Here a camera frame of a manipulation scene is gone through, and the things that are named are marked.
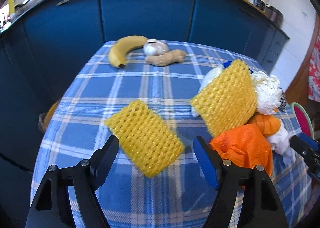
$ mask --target cabinet door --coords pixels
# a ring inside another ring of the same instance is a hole
[[[98,0],[52,0],[26,18],[25,30],[55,99],[103,45]]]
[[[12,25],[6,32],[3,43],[9,60],[23,72],[31,88],[46,106],[46,110],[49,110],[55,100],[42,77],[40,65],[30,50],[23,23],[16,22]]]
[[[280,30],[278,30],[272,40],[269,50],[273,53],[280,54],[286,41],[286,36]]]
[[[245,47],[244,55],[254,58],[260,65],[271,44],[275,29],[263,18],[257,17],[252,34]]]
[[[188,41],[242,54],[253,20],[241,0],[196,0]]]
[[[101,0],[105,41],[129,35],[187,41],[194,0]]]
[[[45,107],[22,72],[8,59],[0,42],[0,153],[33,170],[42,133],[39,114]]]
[[[279,57],[279,55],[276,53],[273,53],[271,51],[267,52],[261,66],[268,74],[270,74],[273,67],[275,66],[275,64],[278,60],[278,57]]]

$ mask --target drawer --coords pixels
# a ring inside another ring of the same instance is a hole
[[[285,42],[286,37],[281,31],[277,31],[273,37],[269,50],[273,53],[280,54]]]
[[[261,66],[268,74],[270,74],[273,67],[275,66],[275,64],[278,60],[278,57],[279,57],[279,55],[276,53],[273,53],[271,51],[267,52]]]

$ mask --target pink chair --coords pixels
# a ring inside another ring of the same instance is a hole
[[[301,130],[304,134],[308,135],[311,139],[314,139],[314,133],[310,118],[304,108],[296,102],[290,104],[290,107],[296,116]]]

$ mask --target red floral fabric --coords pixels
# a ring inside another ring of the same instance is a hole
[[[309,99],[320,102],[320,29],[310,58]]]

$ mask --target banana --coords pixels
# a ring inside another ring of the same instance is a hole
[[[109,51],[110,64],[114,67],[124,67],[127,53],[131,50],[142,48],[147,40],[143,36],[127,36],[119,39]]]

